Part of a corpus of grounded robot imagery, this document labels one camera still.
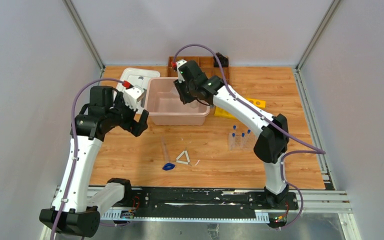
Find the blue capped tube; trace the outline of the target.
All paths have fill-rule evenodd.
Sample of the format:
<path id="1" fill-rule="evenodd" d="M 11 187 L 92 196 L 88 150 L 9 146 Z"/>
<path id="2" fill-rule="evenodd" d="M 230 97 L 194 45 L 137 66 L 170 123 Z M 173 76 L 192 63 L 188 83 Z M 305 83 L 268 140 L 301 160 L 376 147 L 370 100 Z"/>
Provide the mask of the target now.
<path id="1" fill-rule="evenodd" d="M 229 147 L 230 147 L 230 150 L 232 151 L 236 146 L 236 134 L 233 132 L 230 136 L 229 136 Z"/>
<path id="2" fill-rule="evenodd" d="M 239 143 L 239 147 L 240 147 L 240 149 L 243 149 L 243 148 L 244 148 L 245 136 L 246 136 L 246 134 L 245 134 L 244 132 L 242 132 L 242 133 L 241 133 L 241 137 L 240 137 L 240 143 Z"/>
<path id="3" fill-rule="evenodd" d="M 251 130 L 248 129 L 246 133 L 246 140 L 245 140 L 245 145 L 248 146 L 249 141 L 250 141 L 250 135 L 251 135 Z"/>
<path id="4" fill-rule="evenodd" d="M 233 125 L 232 127 L 232 138 L 235 139 L 236 138 L 236 135 L 237 135 L 237 126 L 236 125 Z"/>

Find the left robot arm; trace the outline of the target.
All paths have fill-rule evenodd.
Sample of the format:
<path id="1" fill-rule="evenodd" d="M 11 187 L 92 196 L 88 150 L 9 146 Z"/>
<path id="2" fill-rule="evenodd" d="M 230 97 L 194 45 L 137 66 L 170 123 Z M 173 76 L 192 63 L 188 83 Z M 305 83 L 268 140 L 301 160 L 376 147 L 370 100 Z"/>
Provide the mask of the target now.
<path id="1" fill-rule="evenodd" d="M 116 203 L 122 207 L 132 203 L 132 185 L 124 178 L 113 177 L 91 198 L 87 194 L 106 135 L 121 128 L 138 137 L 148 128 L 148 111 L 143 110 L 140 118 L 135 118 L 144 96 L 145 90 L 137 85 L 124 90 L 93 86 L 89 102 L 71 112 L 70 149 L 63 179 L 51 206 L 39 214 L 40 222 L 51 230 L 51 239 L 56 234 L 93 237 L 102 214 Z"/>

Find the glass funnel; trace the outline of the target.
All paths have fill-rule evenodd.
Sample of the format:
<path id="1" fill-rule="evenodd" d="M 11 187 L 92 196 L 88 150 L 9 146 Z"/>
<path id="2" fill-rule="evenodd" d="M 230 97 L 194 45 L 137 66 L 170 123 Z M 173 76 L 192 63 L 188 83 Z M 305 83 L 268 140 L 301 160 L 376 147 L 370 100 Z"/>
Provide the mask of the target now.
<path id="1" fill-rule="evenodd" d="M 194 111 L 199 110 L 200 103 L 197 100 L 192 101 L 191 103 L 188 104 L 191 109 Z"/>

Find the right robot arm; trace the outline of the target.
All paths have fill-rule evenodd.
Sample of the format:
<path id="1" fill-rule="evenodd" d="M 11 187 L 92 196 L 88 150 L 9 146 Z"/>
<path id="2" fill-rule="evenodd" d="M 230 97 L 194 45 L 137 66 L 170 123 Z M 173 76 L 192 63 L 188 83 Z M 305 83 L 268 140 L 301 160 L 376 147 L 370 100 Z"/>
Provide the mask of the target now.
<path id="1" fill-rule="evenodd" d="M 285 116 L 274 116 L 254 106 L 238 94 L 222 77 L 207 77 L 194 60 L 184 59 L 172 63 L 177 73 L 174 86 L 183 104 L 205 102 L 219 107 L 243 123 L 256 137 L 254 154 L 265 169 L 265 201 L 272 209 L 278 209 L 286 201 L 288 185 L 282 179 L 280 157 L 289 143 L 288 121 Z"/>

